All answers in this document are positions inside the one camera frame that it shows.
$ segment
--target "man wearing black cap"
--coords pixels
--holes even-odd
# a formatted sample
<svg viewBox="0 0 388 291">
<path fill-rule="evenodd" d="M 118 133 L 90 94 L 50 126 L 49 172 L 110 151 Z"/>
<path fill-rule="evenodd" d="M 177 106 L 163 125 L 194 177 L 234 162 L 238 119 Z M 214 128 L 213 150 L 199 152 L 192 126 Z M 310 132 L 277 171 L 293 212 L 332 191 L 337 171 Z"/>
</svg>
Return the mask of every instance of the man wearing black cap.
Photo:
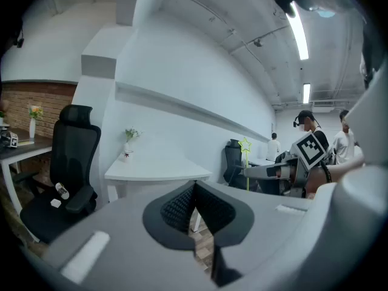
<svg viewBox="0 0 388 291">
<path fill-rule="evenodd" d="M 299 130 L 301 131 L 312 131 L 314 136 L 323 146 L 323 149 L 327 151 L 329 148 L 329 142 L 327 141 L 326 135 L 322 131 L 321 126 L 318 124 L 311 111 L 300 111 L 299 115 L 295 118 L 293 126 L 299 126 Z"/>
</svg>

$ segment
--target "black cap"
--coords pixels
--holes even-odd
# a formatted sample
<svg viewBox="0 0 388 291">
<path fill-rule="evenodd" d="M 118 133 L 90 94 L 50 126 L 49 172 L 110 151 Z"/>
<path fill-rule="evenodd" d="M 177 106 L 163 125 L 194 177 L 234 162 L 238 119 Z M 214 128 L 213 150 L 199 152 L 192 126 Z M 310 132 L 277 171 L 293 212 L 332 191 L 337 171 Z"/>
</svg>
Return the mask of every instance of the black cap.
<svg viewBox="0 0 388 291">
<path fill-rule="evenodd" d="M 304 123 L 304 118 L 310 118 L 311 120 L 315 121 L 313 113 L 311 111 L 309 111 L 309 110 L 302 110 L 302 111 L 300 111 L 299 115 L 296 118 L 298 118 L 298 123 L 299 124 L 303 124 Z"/>
</svg>

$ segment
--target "green star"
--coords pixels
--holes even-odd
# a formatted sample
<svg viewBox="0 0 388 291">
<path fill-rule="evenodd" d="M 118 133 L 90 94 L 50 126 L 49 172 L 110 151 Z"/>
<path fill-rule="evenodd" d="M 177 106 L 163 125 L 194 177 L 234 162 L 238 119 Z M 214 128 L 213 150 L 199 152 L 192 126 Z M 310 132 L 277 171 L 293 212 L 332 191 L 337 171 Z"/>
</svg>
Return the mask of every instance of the green star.
<svg viewBox="0 0 388 291">
<path fill-rule="evenodd" d="M 252 143 L 248 142 L 247 138 L 244 137 L 244 140 L 239 141 L 238 144 L 241 146 L 241 153 L 250 152 L 250 146 Z"/>
</svg>

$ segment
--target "brick wall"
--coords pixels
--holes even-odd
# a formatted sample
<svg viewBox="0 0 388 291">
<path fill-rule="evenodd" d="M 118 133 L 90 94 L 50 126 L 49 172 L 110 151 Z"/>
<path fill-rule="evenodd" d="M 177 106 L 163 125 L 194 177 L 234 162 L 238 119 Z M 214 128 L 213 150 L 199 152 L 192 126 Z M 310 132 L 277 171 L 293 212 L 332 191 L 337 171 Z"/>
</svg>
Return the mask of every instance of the brick wall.
<svg viewBox="0 0 388 291">
<path fill-rule="evenodd" d="M 55 122 L 65 105 L 71 104 L 76 85 L 60 83 L 3 83 L 1 99 L 9 101 L 9 108 L 5 113 L 4 122 L 12 127 L 29 130 L 30 117 L 28 105 L 43 107 L 43 117 L 36 120 L 37 135 L 53 137 Z M 49 186 L 51 153 L 41 154 L 21 161 L 22 171 L 39 171 L 35 177 L 38 181 Z"/>
</svg>

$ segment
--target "fluorescent light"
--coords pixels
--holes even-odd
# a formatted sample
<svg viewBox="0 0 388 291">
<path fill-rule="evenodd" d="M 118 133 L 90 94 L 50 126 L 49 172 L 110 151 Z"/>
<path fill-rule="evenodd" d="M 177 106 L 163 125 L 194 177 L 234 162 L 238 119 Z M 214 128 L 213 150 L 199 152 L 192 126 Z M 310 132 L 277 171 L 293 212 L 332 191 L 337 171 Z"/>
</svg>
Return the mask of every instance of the fluorescent light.
<svg viewBox="0 0 388 291">
<path fill-rule="evenodd" d="M 303 85 L 303 103 L 308 104 L 310 101 L 310 84 Z"/>
<path fill-rule="evenodd" d="M 291 7 L 295 12 L 295 17 L 291 18 L 287 14 L 286 15 L 287 15 L 287 18 L 289 19 L 289 22 L 293 31 L 293 35 L 295 36 L 296 44 L 298 45 L 299 57 L 303 61 L 309 58 L 306 36 L 304 35 L 303 25 L 301 22 L 301 18 L 299 17 L 298 10 L 296 9 L 295 2 L 291 3 Z"/>
</svg>

